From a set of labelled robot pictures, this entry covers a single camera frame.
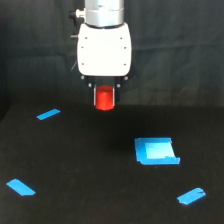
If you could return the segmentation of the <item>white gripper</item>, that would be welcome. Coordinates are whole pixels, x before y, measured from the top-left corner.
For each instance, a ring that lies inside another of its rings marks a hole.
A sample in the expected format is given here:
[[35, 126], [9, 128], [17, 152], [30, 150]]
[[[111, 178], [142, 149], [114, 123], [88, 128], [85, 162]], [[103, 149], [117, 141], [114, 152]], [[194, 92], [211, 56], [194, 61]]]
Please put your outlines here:
[[[77, 66], [97, 100], [97, 78], [123, 78], [131, 68], [132, 43], [127, 23], [112, 28], [93, 28], [83, 23], [77, 35]], [[113, 106], [117, 87], [113, 86]]]

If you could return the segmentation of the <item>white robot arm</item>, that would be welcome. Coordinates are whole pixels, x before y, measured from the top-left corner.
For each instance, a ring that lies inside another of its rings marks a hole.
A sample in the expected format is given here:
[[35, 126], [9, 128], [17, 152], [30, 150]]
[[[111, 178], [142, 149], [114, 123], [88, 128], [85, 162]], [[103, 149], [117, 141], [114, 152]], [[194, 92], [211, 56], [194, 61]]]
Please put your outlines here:
[[84, 0], [84, 9], [70, 11], [76, 24], [82, 18], [77, 34], [77, 62], [81, 77], [93, 91], [93, 104], [101, 111], [112, 110], [118, 89], [128, 79], [132, 43], [124, 21], [124, 0]]

